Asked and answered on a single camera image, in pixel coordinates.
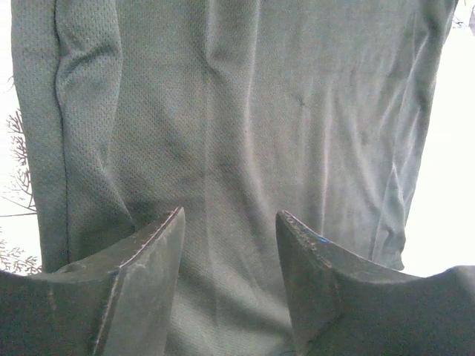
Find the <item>cloth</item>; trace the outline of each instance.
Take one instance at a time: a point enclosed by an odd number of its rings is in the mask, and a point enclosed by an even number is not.
[[[44,270],[181,205],[166,354],[292,350],[275,214],[403,268],[456,3],[12,0]]]

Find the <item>gray fabric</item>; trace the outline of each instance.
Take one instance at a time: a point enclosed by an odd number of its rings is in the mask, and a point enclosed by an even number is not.
[[[401,269],[456,0],[12,0],[45,271],[184,206],[167,355],[279,355],[275,213]]]

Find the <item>wrinkled fabric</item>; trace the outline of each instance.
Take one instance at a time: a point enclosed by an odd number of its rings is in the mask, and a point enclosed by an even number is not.
[[[275,214],[402,269],[456,0],[12,0],[45,271],[186,210],[167,355],[281,355]]]

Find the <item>green-gray cloth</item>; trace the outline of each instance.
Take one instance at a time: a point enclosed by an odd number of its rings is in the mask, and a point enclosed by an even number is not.
[[[281,355],[285,209],[402,269],[456,0],[12,0],[45,271],[186,210],[167,355]]]

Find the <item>garment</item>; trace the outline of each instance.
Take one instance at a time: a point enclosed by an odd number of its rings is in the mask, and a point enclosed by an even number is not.
[[[12,1],[45,271],[181,205],[167,355],[280,355],[288,210],[401,269],[456,0]]]

